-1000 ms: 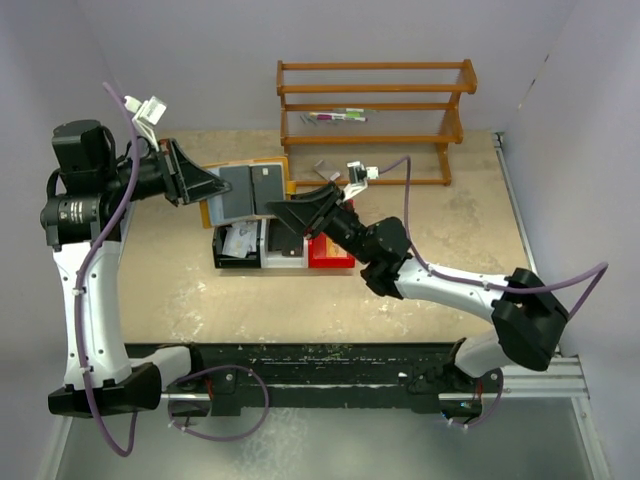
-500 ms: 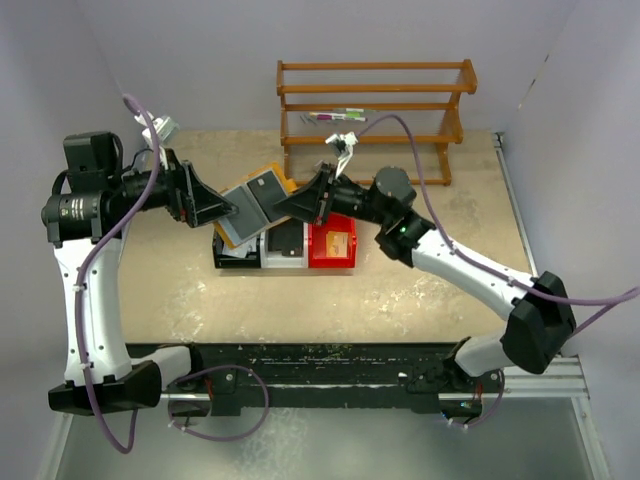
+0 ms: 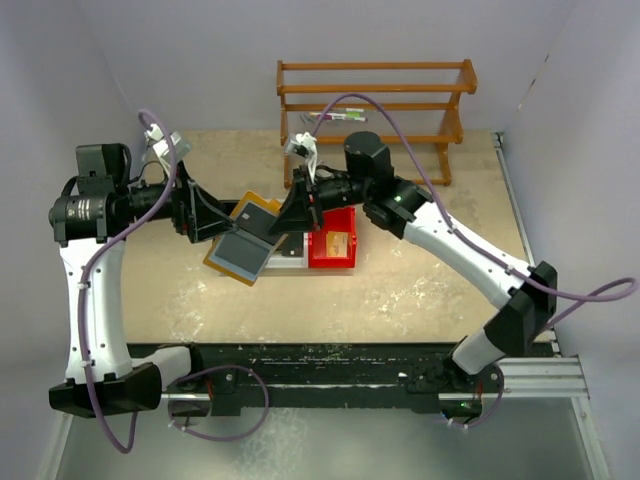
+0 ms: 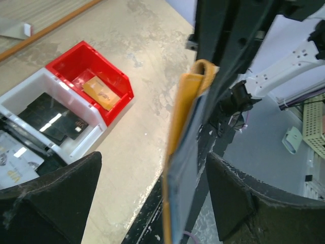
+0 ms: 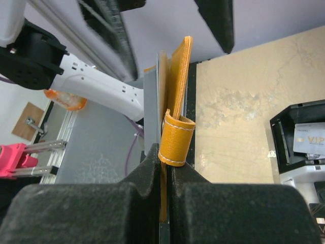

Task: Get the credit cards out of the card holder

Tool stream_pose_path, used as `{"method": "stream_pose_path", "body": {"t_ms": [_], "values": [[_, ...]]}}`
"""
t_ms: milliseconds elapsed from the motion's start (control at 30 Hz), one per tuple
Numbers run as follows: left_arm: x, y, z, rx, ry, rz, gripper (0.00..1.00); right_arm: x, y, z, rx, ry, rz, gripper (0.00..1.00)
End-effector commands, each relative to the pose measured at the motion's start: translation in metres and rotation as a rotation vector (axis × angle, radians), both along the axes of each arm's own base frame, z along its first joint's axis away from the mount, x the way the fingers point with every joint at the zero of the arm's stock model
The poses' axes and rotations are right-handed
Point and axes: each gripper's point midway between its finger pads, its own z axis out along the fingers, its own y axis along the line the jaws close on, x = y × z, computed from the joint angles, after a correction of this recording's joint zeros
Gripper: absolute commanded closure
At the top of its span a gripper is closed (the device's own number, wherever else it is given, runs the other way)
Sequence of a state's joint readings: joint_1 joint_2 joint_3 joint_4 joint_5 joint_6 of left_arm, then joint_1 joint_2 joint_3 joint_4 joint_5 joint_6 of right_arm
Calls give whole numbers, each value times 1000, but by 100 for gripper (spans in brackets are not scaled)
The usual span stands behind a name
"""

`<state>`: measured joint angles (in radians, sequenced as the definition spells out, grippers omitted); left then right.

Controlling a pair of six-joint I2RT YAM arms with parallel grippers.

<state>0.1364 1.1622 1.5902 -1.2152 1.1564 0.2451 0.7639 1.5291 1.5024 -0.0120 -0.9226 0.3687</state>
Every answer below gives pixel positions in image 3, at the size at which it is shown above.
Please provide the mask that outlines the black card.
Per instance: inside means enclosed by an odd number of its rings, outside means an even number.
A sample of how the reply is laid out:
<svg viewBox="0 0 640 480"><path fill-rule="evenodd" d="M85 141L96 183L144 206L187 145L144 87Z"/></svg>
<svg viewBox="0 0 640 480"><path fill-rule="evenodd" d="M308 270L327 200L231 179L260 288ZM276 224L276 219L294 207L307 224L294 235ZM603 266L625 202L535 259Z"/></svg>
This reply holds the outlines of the black card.
<svg viewBox="0 0 640 480"><path fill-rule="evenodd" d="M272 212L263 210L254 204L247 204L237 216L236 223L260 240L270 245L276 245L281 236L269 232L274 220L275 216Z"/></svg>

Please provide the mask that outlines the orange leather card holder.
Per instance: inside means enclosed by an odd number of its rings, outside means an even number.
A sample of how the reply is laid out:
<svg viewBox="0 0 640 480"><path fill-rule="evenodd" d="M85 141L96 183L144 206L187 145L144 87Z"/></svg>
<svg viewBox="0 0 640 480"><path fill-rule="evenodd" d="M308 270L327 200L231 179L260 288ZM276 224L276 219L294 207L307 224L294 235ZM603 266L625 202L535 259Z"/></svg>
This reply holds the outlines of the orange leather card holder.
<svg viewBox="0 0 640 480"><path fill-rule="evenodd" d="M232 211L231 218L235 223L247 204L272 212L275 219L281 209L279 200L264 199L255 192L248 191ZM235 231L220 235L212 242L203 264L245 285L253 286L286 235L280 235L280 241L276 245L270 245L245 231L237 223L236 226Z"/></svg>

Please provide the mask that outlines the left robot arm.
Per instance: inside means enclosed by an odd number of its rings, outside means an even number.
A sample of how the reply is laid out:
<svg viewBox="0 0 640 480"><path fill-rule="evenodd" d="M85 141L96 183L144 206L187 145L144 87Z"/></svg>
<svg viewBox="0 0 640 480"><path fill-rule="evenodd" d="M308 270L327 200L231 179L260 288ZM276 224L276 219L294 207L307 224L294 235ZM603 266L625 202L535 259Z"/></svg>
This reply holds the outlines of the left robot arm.
<svg viewBox="0 0 640 480"><path fill-rule="evenodd" d="M202 387L206 369L191 346L169 346L131 357L124 333L124 232L154 210L191 243L232 230L233 200L218 200L177 164L170 190L136 185L131 155L121 143L81 145L78 173L49 211L68 284L70 348L62 383L50 388L50 406L78 417L154 410L172 382L184 392Z"/></svg>

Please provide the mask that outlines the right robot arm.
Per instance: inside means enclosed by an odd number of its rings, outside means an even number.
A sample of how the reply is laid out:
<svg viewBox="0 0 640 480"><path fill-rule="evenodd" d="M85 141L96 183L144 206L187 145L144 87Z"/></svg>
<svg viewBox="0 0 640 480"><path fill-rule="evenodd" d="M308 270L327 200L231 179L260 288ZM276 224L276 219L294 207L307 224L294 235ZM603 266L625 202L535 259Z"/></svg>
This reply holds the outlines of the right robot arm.
<svg viewBox="0 0 640 480"><path fill-rule="evenodd" d="M293 171L270 233L312 232L329 211L360 204L372 224L437 256L497 310L449 354L444 376L452 389L467 391L486 366L524 355L556 311L556 270L546 262L531 266L444 217L432 194L395 174L390 150L377 134L351 134L343 149L346 168L336 170L318 164L310 134L287 142L286 153L305 162Z"/></svg>

